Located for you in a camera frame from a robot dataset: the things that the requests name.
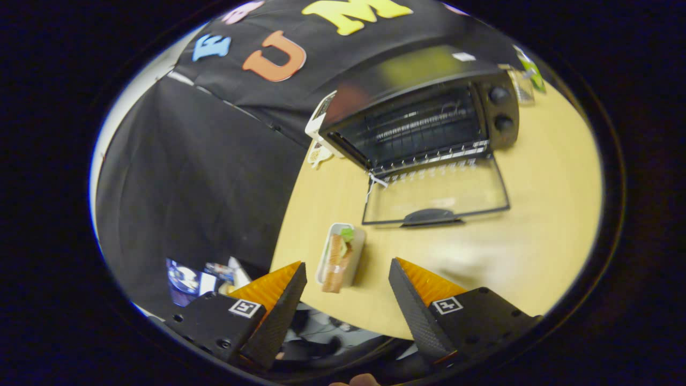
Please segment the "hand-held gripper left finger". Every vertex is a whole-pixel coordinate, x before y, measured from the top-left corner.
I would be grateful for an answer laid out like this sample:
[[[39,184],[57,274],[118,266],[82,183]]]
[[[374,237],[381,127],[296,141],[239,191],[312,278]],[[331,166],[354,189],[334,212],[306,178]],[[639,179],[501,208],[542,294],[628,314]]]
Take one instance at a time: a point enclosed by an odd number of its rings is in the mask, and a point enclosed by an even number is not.
[[[296,261],[228,295],[201,295],[166,317],[164,325],[218,361],[267,370],[276,361],[306,284],[306,265]]]

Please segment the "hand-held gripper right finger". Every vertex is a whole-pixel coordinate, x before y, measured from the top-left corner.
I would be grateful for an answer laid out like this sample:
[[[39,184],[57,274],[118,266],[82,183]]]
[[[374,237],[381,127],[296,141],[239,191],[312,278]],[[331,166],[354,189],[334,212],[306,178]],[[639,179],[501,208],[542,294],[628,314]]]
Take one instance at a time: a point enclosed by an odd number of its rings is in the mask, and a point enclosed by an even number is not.
[[[419,354],[432,366],[493,356],[542,319],[492,289],[467,290],[399,257],[388,281]]]

